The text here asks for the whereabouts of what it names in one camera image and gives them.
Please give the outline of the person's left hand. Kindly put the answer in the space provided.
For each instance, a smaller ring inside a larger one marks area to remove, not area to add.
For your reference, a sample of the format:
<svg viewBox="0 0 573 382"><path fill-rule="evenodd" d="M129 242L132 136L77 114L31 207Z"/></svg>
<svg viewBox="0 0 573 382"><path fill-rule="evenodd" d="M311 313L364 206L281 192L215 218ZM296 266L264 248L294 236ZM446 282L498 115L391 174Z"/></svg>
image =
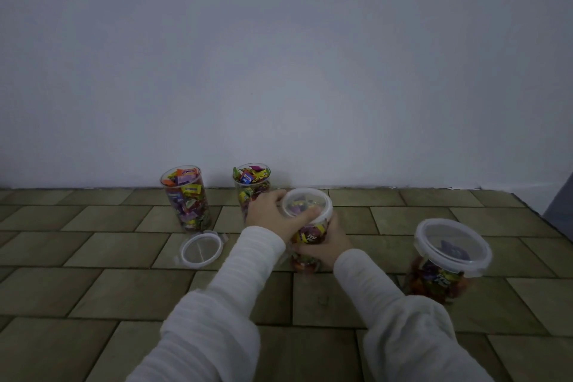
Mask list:
<svg viewBox="0 0 573 382"><path fill-rule="evenodd" d="M276 189L264 192L248 208L246 227L259 226L272 231L285 243L289 243L291 237L287 237L287 218L278 208L278 202L287 194L287 190Z"/></svg>

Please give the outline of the person's right hand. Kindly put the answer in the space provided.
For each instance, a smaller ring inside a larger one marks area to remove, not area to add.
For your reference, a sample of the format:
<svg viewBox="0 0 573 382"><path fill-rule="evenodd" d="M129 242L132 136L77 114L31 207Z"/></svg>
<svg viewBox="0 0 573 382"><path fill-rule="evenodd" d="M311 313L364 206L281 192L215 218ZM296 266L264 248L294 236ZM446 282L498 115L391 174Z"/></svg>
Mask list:
<svg viewBox="0 0 573 382"><path fill-rule="evenodd" d="M337 212L333 212L331 216L326 230L326 237L322 243L324 243L324 260L322 263L332 270L338 258L344 252L353 248L350 239L340 224Z"/></svg>

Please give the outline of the clear round plastic lid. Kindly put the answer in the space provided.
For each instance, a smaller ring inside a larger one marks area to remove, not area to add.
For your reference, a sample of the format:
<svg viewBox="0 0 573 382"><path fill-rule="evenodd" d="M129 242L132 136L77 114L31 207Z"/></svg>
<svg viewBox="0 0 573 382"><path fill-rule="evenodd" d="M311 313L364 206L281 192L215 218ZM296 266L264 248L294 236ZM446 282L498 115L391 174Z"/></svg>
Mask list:
<svg viewBox="0 0 573 382"><path fill-rule="evenodd" d="M312 208L318 208L320 214L305 226L328 223L333 214L333 203L325 191L314 188L296 188L287 192L280 201L280 208L286 217L297 217Z"/></svg>
<svg viewBox="0 0 573 382"><path fill-rule="evenodd" d="M181 244L174 257L175 265L183 269L202 270L221 256L227 241L226 234L214 231L194 234Z"/></svg>
<svg viewBox="0 0 573 382"><path fill-rule="evenodd" d="M414 234L414 247L424 259L464 277L483 277L493 253L485 239L468 226L449 219L425 219Z"/></svg>

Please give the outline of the person's left forearm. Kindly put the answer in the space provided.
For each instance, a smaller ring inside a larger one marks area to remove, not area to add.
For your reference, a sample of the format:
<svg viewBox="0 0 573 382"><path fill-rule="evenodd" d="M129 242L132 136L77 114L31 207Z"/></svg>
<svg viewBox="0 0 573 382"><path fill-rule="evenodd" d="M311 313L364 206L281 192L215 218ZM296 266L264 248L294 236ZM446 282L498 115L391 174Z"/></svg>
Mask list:
<svg viewBox="0 0 573 382"><path fill-rule="evenodd" d="M125 382L252 382L260 334L250 315L284 251L273 230L245 228L210 284L174 307Z"/></svg>

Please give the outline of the person's right forearm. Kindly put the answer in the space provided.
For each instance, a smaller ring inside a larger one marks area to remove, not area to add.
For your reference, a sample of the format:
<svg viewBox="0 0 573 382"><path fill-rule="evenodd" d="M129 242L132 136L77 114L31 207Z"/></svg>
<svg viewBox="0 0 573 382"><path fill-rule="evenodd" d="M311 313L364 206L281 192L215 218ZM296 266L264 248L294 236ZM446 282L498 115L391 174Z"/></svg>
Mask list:
<svg viewBox="0 0 573 382"><path fill-rule="evenodd" d="M376 382L494 382L459 345L444 307L405 295L364 251L342 252L333 273L367 328L363 350Z"/></svg>

